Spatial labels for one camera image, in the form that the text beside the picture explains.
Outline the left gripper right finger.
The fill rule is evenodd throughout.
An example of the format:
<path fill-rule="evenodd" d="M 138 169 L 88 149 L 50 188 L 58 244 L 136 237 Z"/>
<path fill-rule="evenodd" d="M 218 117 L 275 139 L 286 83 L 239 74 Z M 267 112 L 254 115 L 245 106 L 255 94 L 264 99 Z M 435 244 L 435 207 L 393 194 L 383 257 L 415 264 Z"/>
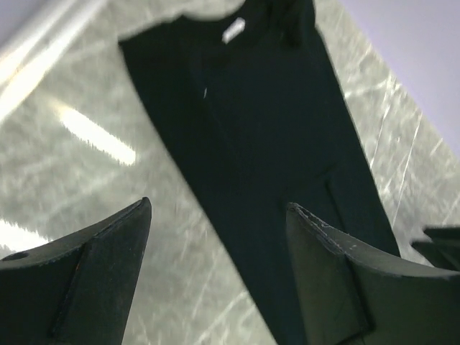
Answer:
<path fill-rule="evenodd" d="M 383 252 L 295 203 L 286 233 L 309 344 L 459 342 L 459 270 Z"/>

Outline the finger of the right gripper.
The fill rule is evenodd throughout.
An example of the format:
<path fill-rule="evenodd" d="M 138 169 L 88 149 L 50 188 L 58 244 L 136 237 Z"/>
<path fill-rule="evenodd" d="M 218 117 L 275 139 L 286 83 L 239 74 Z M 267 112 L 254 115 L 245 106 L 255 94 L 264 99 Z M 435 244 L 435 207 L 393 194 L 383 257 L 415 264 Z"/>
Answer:
<path fill-rule="evenodd" d="M 430 241 L 417 239 L 411 246 L 434 267 L 459 270 L 459 227 L 427 227 L 423 233 Z"/>

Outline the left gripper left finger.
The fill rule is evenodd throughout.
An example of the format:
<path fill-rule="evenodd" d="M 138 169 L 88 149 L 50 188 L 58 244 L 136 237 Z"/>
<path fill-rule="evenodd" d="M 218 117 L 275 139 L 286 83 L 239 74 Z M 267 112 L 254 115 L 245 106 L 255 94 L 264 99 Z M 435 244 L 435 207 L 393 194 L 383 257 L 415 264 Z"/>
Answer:
<path fill-rule="evenodd" d="M 121 344 L 150 232 L 142 198 L 1 259 L 2 344 Z"/>

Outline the black t shirt blue logo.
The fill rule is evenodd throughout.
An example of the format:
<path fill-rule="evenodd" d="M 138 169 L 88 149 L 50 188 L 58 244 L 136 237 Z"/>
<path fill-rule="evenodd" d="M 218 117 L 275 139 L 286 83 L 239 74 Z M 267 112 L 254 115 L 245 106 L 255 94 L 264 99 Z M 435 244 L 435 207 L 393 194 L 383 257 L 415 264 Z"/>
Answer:
<path fill-rule="evenodd" d="M 306 337 L 287 205 L 399 255 L 312 1 L 245 1 L 120 40 L 142 105 L 279 344 Z"/>

